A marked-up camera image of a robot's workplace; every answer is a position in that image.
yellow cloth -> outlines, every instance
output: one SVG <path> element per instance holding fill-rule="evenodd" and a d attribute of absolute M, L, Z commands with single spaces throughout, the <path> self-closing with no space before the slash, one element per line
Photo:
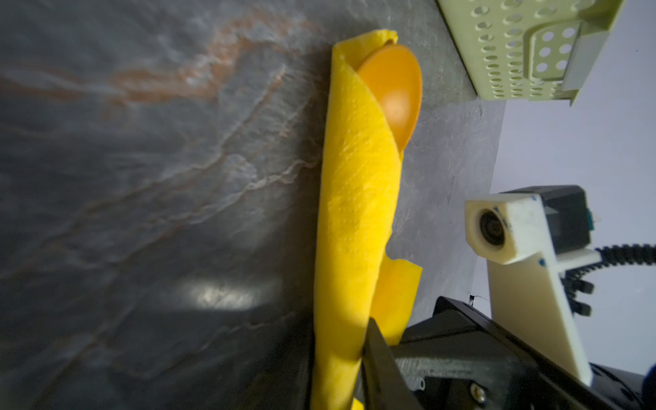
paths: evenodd
<path fill-rule="evenodd" d="M 312 410 L 350 408 L 369 317 L 388 343 L 398 343 L 419 286 L 420 267 L 384 254 L 403 153 L 356 73 L 371 52 L 397 39 L 394 31 L 377 30 L 333 47 L 314 283 Z"/>

